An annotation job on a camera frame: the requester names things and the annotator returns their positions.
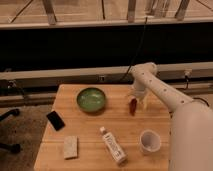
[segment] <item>white bottle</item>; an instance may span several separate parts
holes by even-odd
[[[114,158],[117,164],[121,164],[123,161],[126,160],[126,154],[124,153],[120,145],[116,142],[115,137],[111,132],[107,132],[104,127],[101,127],[100,131],[103,135],[102,138],[105,144],[107,145],[110,153],[112,154],[112,157]]]

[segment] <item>phone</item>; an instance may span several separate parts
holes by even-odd
[[[47,114],[47,118],[50,121],[50,123],[53,125],[56,131],[60,130],[65,126],[63,120],[58,115],[56,111],[52,111],[51,113]]]

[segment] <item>black cable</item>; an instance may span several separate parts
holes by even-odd
[[[102,6],[102,14],[103,14],[103,19],[105,20],[106,19],[106,16],[105,16],[105,5],[104,5],[104,0],[101,1],[101,6]]]
[[[144,44],[144,37],[145,37],[145,32],[146,32],[147,20],[148,20],[148,18],[146,17],[145,23],[144,23],[144,27],[143,27],[143,32],[142,32],[142,35],[141,35],[141,38],[140,38],[140,42],[139,42],[138,48],[136,50],[135,56],[132,58],[131,63],[129,65],[126,73],[118,80],[118,83],[122,82],[126,78],[126,76],[129,74],[130,69],[134,65],[135,60],[137,59],[137,57],[138,57],[138,55],[140,53],[140,50],[141,50],[141,48],[142,48],[142,46]]]
[[[185,80],[186,80],[186,88],[185,90],[189,89],[189,77],[187,75],[185,75]]]
[[[201,2],[200,0],[196,0],[196,1],[213,12],[213,9],[210,6],[208,6],[207,4]]]
[[[209,107],[209,103],[205,99],[203,99],[201,97],[194,97],[193,99],[195,99],[195,100],[201,100],[201,101],[203,101],[206,104],[206,106]]]
[[[13,23],[19,15],[21,15],[21,13],[29,7],[29,5],[33,2],[34,0],[30,0],[26,5],[24,5],[24,7],[15,15],[15,17],[10,21],[10,23]]]

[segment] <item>cup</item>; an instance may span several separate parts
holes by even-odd
[[[148,155],[160,150],[160,136],[152,130],[145,130],[140,135],[140,149],[144,155]]]

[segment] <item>chair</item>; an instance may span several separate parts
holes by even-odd
[[[19,113],[20,113],[19,109],[12,109],[0,116],[0,122],[6,119],[10,115],[18,116]],[[8,150],[14,154],[19,153],[21,151],[20,144],[7,145],[7,144],[0,143],[0,148]]]

